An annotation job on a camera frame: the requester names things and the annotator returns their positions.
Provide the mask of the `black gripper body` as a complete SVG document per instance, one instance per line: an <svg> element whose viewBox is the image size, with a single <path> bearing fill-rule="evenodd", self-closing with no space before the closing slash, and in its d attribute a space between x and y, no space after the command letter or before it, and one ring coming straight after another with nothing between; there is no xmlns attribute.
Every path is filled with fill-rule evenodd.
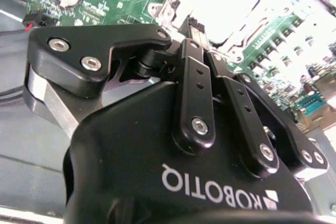
<svg viewBox="0 0 336 224"><path fill-rule="evenodd" d="M254 176L240 131L214 101L214 145L183 153L171 136L176 86L160 83L86 118L75 131L65 223L299 223L312 219L285 164Z"/></svg>

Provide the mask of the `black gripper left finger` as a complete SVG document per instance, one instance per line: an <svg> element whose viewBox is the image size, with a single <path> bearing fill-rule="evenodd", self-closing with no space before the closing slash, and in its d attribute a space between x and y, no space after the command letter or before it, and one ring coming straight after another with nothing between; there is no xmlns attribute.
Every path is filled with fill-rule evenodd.
<svg viewBox="0 0 336 224"><path fill-rule="evenodd" d="M214 145L211 71L193 33L155 24L38 28L30 34L25 89L72 137L102 108L104 90L151 79L177 85L172 137L188 154Z"/></svg>

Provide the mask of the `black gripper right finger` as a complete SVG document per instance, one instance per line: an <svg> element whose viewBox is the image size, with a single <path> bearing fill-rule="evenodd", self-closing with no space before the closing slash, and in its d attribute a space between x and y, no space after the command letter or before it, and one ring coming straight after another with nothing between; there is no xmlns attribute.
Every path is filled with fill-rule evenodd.
<svg viewBox="0 0 336 224"><path fill-rule="evenodd" d="M198 175L312 179L327 172L324 154L250 76L230 73L215 52L208 52L205 61L211 70L212 90L219 96L217 144L197 161Z"/></svg>

